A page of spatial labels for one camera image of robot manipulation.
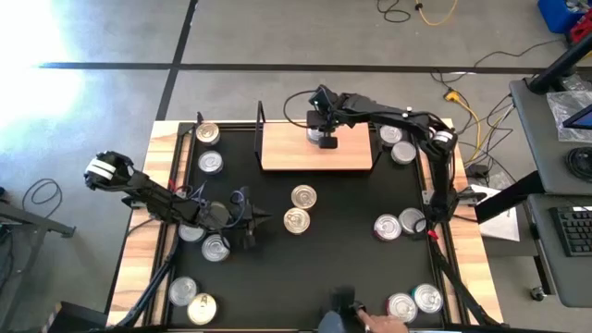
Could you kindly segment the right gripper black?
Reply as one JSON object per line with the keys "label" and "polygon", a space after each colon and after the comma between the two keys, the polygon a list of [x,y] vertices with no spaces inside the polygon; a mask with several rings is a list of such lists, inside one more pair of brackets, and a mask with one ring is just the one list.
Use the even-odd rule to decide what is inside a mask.
{"label": "right gripper black", "polygon": [[[310,110],[306,113],[306,127],[323,133],[332,133],[335,131],[335,123],[332,115],[314,110]],[[319,139],[319,147],[321,149],[337,149],[338,138],[333,136],[323,136]]]}

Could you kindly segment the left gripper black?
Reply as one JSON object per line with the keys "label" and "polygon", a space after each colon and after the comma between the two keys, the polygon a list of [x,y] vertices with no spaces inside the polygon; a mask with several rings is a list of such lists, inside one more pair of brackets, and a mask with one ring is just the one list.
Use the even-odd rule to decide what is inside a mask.
{"label": "left gripper black", "polygon": [[226,228],[243,228],[254,221],[256,224],[263,224],[272,218],[272,213],[254,207],[251,203],[232,203],[230,205],[229,219]]}

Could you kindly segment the gold-lid can blue red label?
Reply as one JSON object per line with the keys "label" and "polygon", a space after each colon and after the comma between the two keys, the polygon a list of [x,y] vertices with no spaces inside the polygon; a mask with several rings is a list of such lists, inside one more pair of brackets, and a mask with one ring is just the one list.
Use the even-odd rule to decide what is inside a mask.
{"label": "gold-lid can blue red label", "polygon": [[292,190],[290,198],[295,207],[309,210],[316,204],[317,193],[313,187],[303,184]]}
{"label": "gold-lid can blue red label", "polygon": [[293,207],[285,213],[283,223],[288,232],[300,235],[310,227],[311,219],[305,210]]}

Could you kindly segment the silver-lid can green label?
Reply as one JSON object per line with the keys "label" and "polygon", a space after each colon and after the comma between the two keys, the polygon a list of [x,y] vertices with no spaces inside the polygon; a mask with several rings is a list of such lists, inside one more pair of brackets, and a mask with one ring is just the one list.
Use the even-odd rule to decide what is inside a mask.
{"label": "silver-lid can green label", "polygon": [[402,230],[406,234],[422,232],[426,228],[425,215],[416,208],[407,208],[399,215]]}
{"label": "silver-lid can green label", "polygon": [[392,147],[402,139],[402,131],[399,128],[383,125],[379,129],[381,144],[386,147]]}

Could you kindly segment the silver-lid can white teal label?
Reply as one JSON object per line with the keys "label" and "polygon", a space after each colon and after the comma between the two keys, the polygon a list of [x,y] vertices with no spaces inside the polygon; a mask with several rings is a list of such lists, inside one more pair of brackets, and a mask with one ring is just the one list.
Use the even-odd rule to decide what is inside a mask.
{"label": "silver-lid can white teal label", "polygon": [[397,164],[408,165],[415,159],[416,149],[411,143],[400,141],[392,146],[390,155]]}

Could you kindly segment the silver-lid can red label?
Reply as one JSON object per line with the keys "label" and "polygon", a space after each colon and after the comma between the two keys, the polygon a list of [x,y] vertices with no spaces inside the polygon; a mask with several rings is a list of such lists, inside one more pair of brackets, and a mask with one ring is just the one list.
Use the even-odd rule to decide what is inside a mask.
{"label": "silver-lid can red label", "polygon": [[387,312],[390,316],[409,324],[417,317],[418,308],[409,294],[395,293],[388,297]]}
{"label": "silver-lid can red label", "polygon": [[382,241],[394,241],[402,233],[401,223],[393,215],[381,215],[374,223],[374,233]]}

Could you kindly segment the black table mat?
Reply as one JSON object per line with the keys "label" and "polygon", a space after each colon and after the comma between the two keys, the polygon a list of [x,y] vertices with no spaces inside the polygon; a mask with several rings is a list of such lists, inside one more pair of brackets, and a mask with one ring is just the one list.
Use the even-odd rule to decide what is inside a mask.
{"label": "black table mat", "polygon": [[[290,202],[279,222],[285,231],[283,217],[295,207],[291,198]],[[294,235],[287,231],[291,236],[287,247],[266,253],[261,258],[243,258],[256,248],[256,236],[256,244],[251,249],[245,249],[238,239],[231,238],[230,255],[220,263],[205,260],[198,243],[182,242],[179,245],[174,273],[178,277],[193,278],[202,291],[216,299],[219,309],[212,327],[309,330],[318,325],[328,308],[329,293],[338,286],[353,286],[356,298],[371,312],[381,314],[386,310],[390,295],[409,292],[422,283],[431,283],[419,277],[404,287],[389,286],[382,278],[385,269],[391,267],[398,275],[406,276],[411,271],[409,266],[391,265],[383,254],[372,255],[366,244],[344,238],[343,229],[336,225],[329,227],[337,236],[329,249],[308,243],[305,238],[312,234],[313,207],[305,210],[311,224],[303,234]],[[392,241],[379,240],[374,233],[376,219],[369,229],[363,231],[364,237],[381,243],[411,238],[403,235]]]}

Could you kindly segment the silver-lid can blue label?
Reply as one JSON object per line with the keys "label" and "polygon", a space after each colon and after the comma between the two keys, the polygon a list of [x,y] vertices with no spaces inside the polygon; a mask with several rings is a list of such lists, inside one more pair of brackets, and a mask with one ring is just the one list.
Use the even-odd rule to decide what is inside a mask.
{"label": "silver-lid can blue label", "polygon": [[206,151],[198,158],[198,167],[203,173],[208,175],[219,173],[223,165],[222,155],[216,151]]}

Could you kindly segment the gold-lid can cream label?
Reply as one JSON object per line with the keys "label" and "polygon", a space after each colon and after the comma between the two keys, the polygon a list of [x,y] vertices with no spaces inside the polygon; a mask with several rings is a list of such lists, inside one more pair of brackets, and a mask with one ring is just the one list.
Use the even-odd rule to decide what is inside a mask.
{"label": "gold-lid can cream label", "polygon": [[216,123],[204,122],[197,127],[195,136],[202,144],[213,146],[220,140],[220,129]]}

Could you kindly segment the person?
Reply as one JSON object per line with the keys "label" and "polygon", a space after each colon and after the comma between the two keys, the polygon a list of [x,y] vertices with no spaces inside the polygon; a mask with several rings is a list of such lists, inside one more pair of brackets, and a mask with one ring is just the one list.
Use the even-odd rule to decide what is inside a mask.
{"label": "person", "polygon": [[357,315],[365,306],[355,299],[353,286],[339,286],[329,293],[329,307],[317,327],[317,333],[369,333]]}

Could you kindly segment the white paper sheet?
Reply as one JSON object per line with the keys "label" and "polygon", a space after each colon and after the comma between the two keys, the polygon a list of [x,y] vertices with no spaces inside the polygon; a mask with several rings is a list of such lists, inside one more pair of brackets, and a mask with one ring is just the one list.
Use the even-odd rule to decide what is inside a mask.
{"label": "white paper sheet", "polygon": [[[484,193],[486,195],[484,199],[477,200],[479,204],[500,192],[500,190],[475,184],[470,185],[470,189],[476,193]],[[516,208],[508,209],[499,215],[480,223],[479,228],[481,235],[485,237],[506,241],[520,240]]]}

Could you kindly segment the grey desk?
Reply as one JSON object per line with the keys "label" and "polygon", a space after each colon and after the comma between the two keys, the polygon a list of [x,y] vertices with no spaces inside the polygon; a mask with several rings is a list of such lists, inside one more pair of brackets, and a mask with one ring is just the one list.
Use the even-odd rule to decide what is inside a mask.
{"label": "grey desk", "polygon": [[572,149],[586,144],[559,141],[547,97],[532,93],[527,80],[513,80],[509,89],[545,192],[592,196],[592,183],[574,176],[564,163],[564,157]]}
{"label": "grey desk", "polygon": [[592,256],[566,256],[549,213],[565,206],[592,206],[592,196],[530,194],[526,199],[542,288],[567,307],[592,308]]}

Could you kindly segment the grey metal stand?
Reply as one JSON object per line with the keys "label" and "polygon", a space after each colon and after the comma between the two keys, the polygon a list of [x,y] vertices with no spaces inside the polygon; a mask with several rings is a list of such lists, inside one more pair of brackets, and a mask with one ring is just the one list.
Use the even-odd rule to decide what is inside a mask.
{"label": "grey metal stand", "polygon": [[[0,245],[9,240],[9,248],[6,252],[8,268],[3,277],[3,281],[7,282],[16,274],[27,275],[29,273],[38,257],[47,232],[56,232],[63,238],[70,238],[75,233],[75,228],[50,218],[63,201],[63,192],[52,179],[40,179],[33,183],[22,195],[20,207],[10,203],[5,198],[5,194],[5,189],[0,187]],[[39,216],[27,210],[26,203],[43,205],[53,200],[56,200],[55,207],[45,216]],[[31,249],[21,268],[16,268],[15,249],[18,235],[31,237]]]}

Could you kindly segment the clear plastic bag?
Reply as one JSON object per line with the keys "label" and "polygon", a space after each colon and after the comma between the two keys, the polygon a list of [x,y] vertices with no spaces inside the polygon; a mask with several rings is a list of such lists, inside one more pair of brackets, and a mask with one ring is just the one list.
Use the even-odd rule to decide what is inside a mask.
{"label": "clear plastic bag", "polygon": [[592,129],[570,129],[563,122],[586,106],[592,105],[592,92],[567,91],[549,92],[547,101],[554,117],[555,127],[560,142],[580,142],[592,144]]}

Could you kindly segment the black pole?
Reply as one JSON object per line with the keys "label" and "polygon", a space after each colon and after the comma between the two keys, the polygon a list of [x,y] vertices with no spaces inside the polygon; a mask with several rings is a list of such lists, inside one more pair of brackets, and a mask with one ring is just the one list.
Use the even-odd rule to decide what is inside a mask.
{"label": "black pole", "polygon": [[528,83],[532,93],[545,93],[549,87],[568,69],[592,51],[592,43],[581,41],[556,59],[548,68]]}

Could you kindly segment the monitor with blue screen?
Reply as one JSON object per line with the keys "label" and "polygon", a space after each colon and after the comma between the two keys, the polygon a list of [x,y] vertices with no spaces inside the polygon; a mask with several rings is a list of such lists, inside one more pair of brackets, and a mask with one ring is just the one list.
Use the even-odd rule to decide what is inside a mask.
{"label": "monitor with blue screen", "polygon": [[562,122],[567,129],[592,130],[592,104]]}

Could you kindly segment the blue bin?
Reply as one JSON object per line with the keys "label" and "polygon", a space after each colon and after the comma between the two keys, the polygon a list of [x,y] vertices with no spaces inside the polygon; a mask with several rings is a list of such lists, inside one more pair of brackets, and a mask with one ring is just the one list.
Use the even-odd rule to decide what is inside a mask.
{"label": "blue bin", "polygon": [[568,32],[587,12],[587,0],[537,0],[537,7],[548,29]]}

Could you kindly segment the black keyboard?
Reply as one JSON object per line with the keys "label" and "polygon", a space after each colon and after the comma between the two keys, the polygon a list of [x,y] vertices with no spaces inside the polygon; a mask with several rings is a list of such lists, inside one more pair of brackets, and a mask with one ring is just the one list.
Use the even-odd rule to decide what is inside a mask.
{"label": "black keyboard", "polygon": [[592,206],[552,207],[549,213],[565,255],[592,256]]}

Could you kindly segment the red box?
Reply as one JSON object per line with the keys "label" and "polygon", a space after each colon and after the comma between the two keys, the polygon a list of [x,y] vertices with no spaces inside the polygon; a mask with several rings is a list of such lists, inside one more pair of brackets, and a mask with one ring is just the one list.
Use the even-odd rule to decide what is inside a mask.
{"label": "red box", "polygon": [[569,31],[567,41],[569,45],[577,44],[592,32],[592,20],[576,23]]}

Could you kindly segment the wooden shelf black metal frame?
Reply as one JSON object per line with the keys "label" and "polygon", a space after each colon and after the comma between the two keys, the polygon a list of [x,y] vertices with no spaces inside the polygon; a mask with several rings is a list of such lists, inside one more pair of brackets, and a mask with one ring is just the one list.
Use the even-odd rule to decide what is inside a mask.
{"label": "wooden shelf black metal frame", "polygon": [[306,130],[287,121],[266,120],[257,104],[254,151],[265,171],[369,171],[381,155],[376,129],[368,124],[339,127],[335,149],[311,143]]}

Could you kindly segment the black metal table frame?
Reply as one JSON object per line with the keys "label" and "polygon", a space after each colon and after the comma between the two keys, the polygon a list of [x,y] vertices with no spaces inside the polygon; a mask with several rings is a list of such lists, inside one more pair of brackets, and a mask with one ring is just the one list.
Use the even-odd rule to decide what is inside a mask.
{"label": "black metal table frame", "polygon": [[210,200],[226,201],[229,193],[241,186],[251,189],[256,205],[272,213],[272,218],[255,231],[256,248],[244,254],[249,260],[263,257],[287,247],[290,234],[280,226],[280,218],[290,205],[293,187],[305,183],[313,187],[320,197],[311,213],[314,218],[312,234],[305,238],[318,248],[329,249],[337,239],[331,225],[343,229],[343,237],[366,244],[372,255],[383,254],[391,265],[407,265],[410,273],[400,276],[387,267],[383,280],[391,287],[404,287],[414,278],[426,278],[443,289],[444,308],[440,314],[420,314],[415,324],[419,327],[441,327],[457,324],[466,317],[459,307],[456,294],[448,280],[438,269],[429,243],[425,238],[402,238],[392,243],[381,243],[364,237],[374,219],[383,213],[398,214],[411,206],[427,211],[422,192],[432,190],[432,179],[427,157],[420,153],[408,166],[396,164],[387,147],[381,144],[376,129],[381,155],[369,171],[265,171],[254,151],[255,121],[218,122],[220,140],[213,145],[224,161],[223,170],[208,176],[197,166],[200,154],[208,146],[195,136],[196,122],[180,121],[174,124],[177,139],[171,158],[171,183],[175,185],[206,186],[205,196]]}

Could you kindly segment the black diagonal frame strut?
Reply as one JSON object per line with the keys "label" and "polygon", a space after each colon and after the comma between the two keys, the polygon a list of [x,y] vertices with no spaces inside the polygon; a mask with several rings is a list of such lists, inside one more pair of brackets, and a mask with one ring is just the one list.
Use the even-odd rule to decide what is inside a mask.
{"label": "black diagonal frame strut", "polygon": [[143,291],[141,297],[130,308],[124,318],[115,324],[115,327],[134,327],[134,325],[138,322],[140,315],[148,307],[150,300],[155,296],[156,291],[164,280],[165,276],[171,270],[172,261],[176,257],[176,251],[177,249],[173,249],[168,254],[163,264],[156,270],[156,273],[150,280],[146,289]]}
{"label": "black diagonal frame strut", "polygon": [[485,309],[476,301],[470,291],[464,286],[461,278],[454,272],[452,266],[447,261],[446,257],[441,252],[438,246],[438,236],[430,230],[427,233],[427,239],[430,246],[430,251],[433,253],[434,262],[438,268],[445,274],[450,281],[454,290],[460,296],[460,299],[464,302],[464,305],[468,311],[473,315],[477,323],[481,327],[505,327],[503,323],[499,323],[494,318],[489,316]]}

